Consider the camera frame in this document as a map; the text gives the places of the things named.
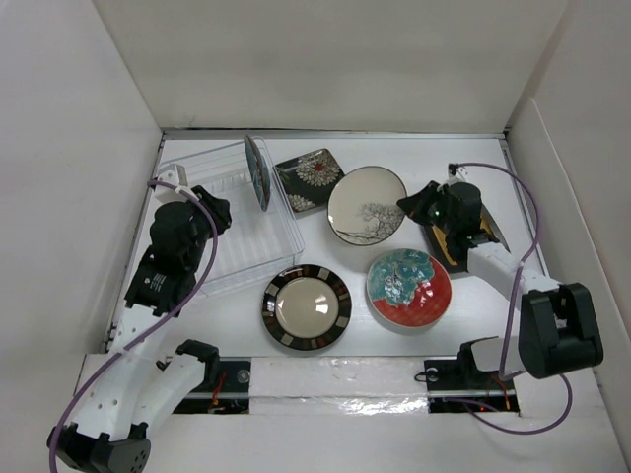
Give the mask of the cream round plate tree design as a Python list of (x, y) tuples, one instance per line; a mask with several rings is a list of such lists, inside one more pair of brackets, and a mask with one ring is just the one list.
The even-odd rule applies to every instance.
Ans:
[(327, 220), (342, 241), (369, 246), (391, 237), (404, 219), (397, 202), (407, 196), (400, 177), (383, 167), (354, 169), (332, 189)]

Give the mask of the blue round plate brown rim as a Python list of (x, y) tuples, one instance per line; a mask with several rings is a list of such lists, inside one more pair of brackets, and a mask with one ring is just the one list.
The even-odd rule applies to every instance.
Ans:
[(260, 208), (266, 212), (270, 201), (270, 176), (264, 158), (254, 140), (244, 136), (245, 156), (251, 182)]

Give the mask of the round plate black checkered rim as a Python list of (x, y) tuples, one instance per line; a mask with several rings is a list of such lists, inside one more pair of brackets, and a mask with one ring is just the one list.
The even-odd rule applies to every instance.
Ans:
[(281, 346), (300, 352), (318, 351), (343, 335), (351, 319), (352, 298), (332, 270), (301, 264), (270, 280), (260, 312), (268, 334)]

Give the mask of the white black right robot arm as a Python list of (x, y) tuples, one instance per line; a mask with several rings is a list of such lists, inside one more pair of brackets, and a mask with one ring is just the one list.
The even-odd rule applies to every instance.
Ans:
[(589, 289), (563, 284), (526, 268), (506, 245), (475, 185), (452, 178), (430, 182), (397, 202), (403, 214), (428, 230), (436, 248), (460, 270), (476, 276), (509, 303), (507, 328), (497, 350), (473, 342), (473, 354), (456, 362), (456, 376), (477, 387), (497, 372), (544, 379), (600, 365), (604, 349)]

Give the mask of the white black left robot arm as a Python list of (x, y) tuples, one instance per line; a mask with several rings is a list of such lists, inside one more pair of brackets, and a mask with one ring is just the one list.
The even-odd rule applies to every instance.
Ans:
[(219, 236), (232, 223), (230, 203), (201, 186), (148, 185), (174, 196), (155, 212), (107, 359), (77, 388), (48, 437), (50, 471), (59, 462), (79, 472), (142, 471), (152, 437), (179, 402), (219, 381), (212, 345), (186, 340), (163, 367), (157, 356), (214, 265)]

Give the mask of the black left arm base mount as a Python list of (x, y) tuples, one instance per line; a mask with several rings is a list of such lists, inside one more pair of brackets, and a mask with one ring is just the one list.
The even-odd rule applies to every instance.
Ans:
[(175, 407), (180, 415), (249, 413), (251, 359), (222, 358), (212, 383), (194, 388)]

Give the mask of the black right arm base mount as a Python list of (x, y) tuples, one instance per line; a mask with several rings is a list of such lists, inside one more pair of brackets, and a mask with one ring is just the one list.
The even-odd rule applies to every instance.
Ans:
[(425, 360), (414, 380), (425, 384), (431, 414), (520, 413), (512, 381), (502, 381), (494, 372), (465, 368), (457, 359)]

